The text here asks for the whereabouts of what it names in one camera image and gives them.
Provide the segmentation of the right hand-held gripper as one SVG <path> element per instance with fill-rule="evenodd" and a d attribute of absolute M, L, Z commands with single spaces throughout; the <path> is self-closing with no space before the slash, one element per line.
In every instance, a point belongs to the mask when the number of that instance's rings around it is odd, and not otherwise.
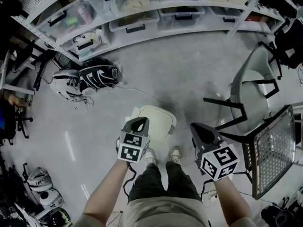
<path fill-rule="evenodd" d="M 198 150 L 199 168 L 213 181 L 221 180 L 233 174 L 239 156 L 233 144 L 228 144 L 219 131 L 202 123 L 190 125 L 192 142 Z"/>

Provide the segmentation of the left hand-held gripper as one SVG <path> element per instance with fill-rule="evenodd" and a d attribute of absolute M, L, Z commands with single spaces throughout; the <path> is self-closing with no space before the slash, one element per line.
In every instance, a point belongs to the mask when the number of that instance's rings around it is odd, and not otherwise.
<path fill-rule="evenodd" d="M 118 138 L 118 159 L 137 163 L 141 160 L 150 143 L 149 119 L 147 117 L 136 117 L 127 121 Z"/>

